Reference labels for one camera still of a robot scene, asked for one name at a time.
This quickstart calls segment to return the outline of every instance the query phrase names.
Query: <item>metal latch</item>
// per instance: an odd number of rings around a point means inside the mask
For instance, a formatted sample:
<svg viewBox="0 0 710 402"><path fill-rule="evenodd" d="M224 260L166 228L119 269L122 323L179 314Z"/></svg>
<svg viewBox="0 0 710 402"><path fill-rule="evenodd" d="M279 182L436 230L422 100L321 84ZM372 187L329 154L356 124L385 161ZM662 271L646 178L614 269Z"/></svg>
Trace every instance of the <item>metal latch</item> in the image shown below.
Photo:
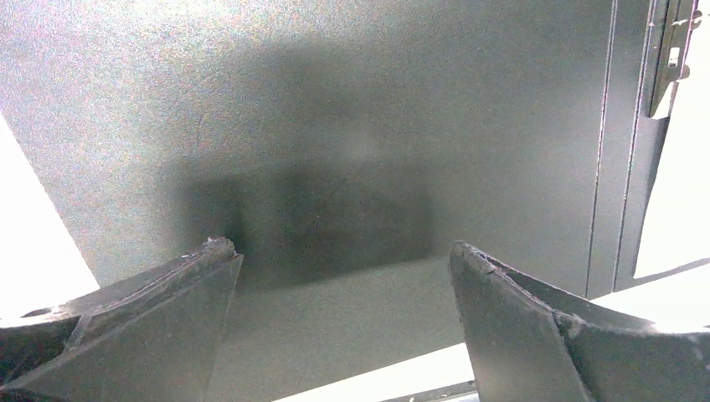
<svg viewBox="0 0 710 402"><path fill-rule="evenodd" d="M653 119L671 115L678 81L690 75L686 65L688 45L693 29L700 25L701 17L697 0L671 0L668 3L656 83L651 97L650 117Z"/></svg>

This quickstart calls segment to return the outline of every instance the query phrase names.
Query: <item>gray wall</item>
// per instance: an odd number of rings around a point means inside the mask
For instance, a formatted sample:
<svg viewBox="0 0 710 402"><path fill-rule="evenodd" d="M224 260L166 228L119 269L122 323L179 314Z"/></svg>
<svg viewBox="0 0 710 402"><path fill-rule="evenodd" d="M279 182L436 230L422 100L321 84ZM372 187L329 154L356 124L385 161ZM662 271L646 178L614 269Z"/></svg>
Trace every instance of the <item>gray wall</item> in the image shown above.
<svg viewBox="0 0 710 402"><path fill-rule="evenodd" d="M610 3L14 2L0 110L100 284L236 240L269 400L459 342L452 240L584 293Z"/></svg>

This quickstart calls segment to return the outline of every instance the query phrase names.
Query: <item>gray panel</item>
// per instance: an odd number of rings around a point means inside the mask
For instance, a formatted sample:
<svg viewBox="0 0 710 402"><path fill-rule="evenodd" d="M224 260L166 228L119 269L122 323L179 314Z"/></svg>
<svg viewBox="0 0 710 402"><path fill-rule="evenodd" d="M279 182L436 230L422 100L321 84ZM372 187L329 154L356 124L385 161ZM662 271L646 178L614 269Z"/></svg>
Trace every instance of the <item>gray panel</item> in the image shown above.
<svg viewBox="0 0 710 402"><path fill-rule="evenodd" d="M100 284L235 237L252 332L215 378L283 385L230 398L459 342L449 302L411 296L455 239L584 293L611 0L185 4L4 5L0 110ZM353 319L360 295L392 314Z"/></svg>
<svg viewBox="0 0 710 402"><path fill-rule="evenodd" d="M667 121L646 117L650 100L646 93L653 86L666 7L663 2L656 3L619 2L615 13L589 255L588 298L614 290L620 251L633 256L638 252L638 245L628 242L621 249L625 216L641 213L641 220L626 222L628 228L640 233L646 206L645 202L627 205L632 160L636 170L650 168L651 161L641 160L646 152L643 144L662 138L667 125ZM648 24L649 18L655 24ZM644 178L643 184L649 186L653 177L655 173Z"/></svg>

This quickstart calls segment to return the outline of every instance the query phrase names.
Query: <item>white surface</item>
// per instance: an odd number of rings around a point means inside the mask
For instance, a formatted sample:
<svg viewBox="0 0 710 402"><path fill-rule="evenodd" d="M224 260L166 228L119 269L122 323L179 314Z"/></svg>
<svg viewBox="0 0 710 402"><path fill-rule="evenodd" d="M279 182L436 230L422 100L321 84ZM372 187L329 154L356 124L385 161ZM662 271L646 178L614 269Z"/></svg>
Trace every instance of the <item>white surface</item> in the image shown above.
<svg viewBox="0 0 710 402"><path fill-rule="evenodd" d="M656 322L664 331L710 325L710 265L632 287L592 302Z"/></svg>
<svg viewBox="0 0 710 402"><path fill-rule="evenodd" d="M472 379L471 361L461 343L278 402L380 402Z"/></svg>
<svg viewBox="0 0 710 402"><path fill-rule="evenodd" d="M710 8L710 1L700 7ZM687 58L691 74L681 81L673 106L636 278L710 257L710 21L705 19L693 32Z"/></svg>
<svg viewBox="0 0 710 402"><path fill-rule="evenodd" d="M0 185L0 318L99 289L2 116Z"/></svg>

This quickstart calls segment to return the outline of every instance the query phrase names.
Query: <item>metal cabinet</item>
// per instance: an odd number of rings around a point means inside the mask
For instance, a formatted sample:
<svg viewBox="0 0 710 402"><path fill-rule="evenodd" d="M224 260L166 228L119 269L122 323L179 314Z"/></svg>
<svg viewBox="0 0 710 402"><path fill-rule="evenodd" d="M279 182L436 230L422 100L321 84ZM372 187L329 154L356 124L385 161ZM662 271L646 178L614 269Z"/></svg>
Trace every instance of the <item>metal cabinet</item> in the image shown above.
<svg viewBox="0 0 710 402"><path fill-rule="evenodd" d="M664 129L649 10L15 2L0 110L99 283L235 240L251 328L228 342L269 339L242 362L282 378L246 386L268 400L459 342L453 240L578 295L630 283ZM258 334L281 319L300 329Z"/></svg>

